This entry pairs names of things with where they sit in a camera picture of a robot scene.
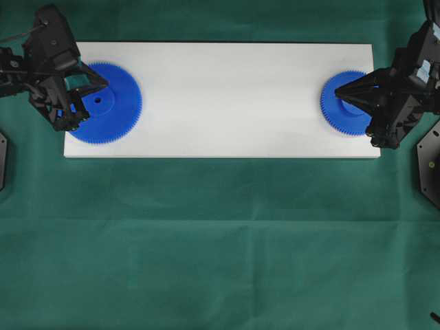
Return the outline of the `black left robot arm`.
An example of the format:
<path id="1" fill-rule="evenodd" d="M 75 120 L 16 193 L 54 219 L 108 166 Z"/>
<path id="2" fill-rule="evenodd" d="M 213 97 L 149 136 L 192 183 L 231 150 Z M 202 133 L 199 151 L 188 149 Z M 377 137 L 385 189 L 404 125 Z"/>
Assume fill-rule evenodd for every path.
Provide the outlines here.
<path id="1" fill-rule="evenodd" d="M 81 60 L 67 19 L 54 5 L 35 13 L 23 55 L 1 48 L 1 97 L 28 92 L 30 104 L 55 131 L 75 131 L 89 119 L 83 97 L 108 82 Z"/>

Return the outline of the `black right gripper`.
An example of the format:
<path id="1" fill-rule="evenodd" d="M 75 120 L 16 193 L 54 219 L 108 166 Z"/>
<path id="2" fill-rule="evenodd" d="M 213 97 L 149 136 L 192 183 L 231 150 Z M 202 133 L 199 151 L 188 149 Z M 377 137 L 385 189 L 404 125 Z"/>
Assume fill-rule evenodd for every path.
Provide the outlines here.
<path id="1" fill-rule="evenodd" d="M 348 121 L 369 121 L 366 134 L 374 147 L 397 149 L 419 123 L 424 112 L 423 96 L 395 68 L 375 71 L 335 90 L 338 117 Z M 367 112 L 358 101 L 367 103 Z"/>

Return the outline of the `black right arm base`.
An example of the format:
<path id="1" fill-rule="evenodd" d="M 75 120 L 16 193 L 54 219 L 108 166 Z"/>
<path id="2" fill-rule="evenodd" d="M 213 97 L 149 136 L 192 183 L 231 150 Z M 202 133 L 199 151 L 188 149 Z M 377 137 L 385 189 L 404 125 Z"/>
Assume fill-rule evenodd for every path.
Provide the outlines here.
<path id="1" fill-rule="evenodd" d="M 421 193 L 439 208 L 439 122 L 417 144 Z"/>

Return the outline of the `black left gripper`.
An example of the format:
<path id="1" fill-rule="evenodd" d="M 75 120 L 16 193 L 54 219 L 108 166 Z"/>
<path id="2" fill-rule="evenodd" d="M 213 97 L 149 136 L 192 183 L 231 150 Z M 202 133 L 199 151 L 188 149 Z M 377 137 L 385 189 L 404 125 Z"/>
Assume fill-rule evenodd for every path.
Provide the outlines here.
<path id="1" fill-rule="evenodd" d="M 54 5 L 35 13 L 34 30 L 22 44 L 29 101 L 55 131 L 76 131 L 90 118 L 82 97 L 108 82 L 80 59 L 65 16 Z"/>

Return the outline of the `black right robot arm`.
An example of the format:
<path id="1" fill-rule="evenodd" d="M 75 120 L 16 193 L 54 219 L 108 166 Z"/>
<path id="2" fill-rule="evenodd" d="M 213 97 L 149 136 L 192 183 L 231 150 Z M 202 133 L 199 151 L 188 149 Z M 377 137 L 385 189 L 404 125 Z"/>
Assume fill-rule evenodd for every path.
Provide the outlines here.
<path id="1" fill-rule="evenodd" d="M 398 47 L 390 67 L 335 90 L 371 116 L 366 135 L 377 148 L 397 149 L 424 113 L 439 115 L 439 2 L 424 1 L 426 21 Z"/>

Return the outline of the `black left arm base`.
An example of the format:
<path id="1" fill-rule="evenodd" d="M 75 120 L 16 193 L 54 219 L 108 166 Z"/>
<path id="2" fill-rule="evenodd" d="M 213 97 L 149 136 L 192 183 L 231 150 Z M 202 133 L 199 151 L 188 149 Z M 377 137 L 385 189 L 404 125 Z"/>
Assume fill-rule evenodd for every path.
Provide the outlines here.
<path id="1" fill-rule="evenodd" d="M 3 190 L 5 186 L 7 154 L 8 139 L 0 133 L 0 190 Z"/>

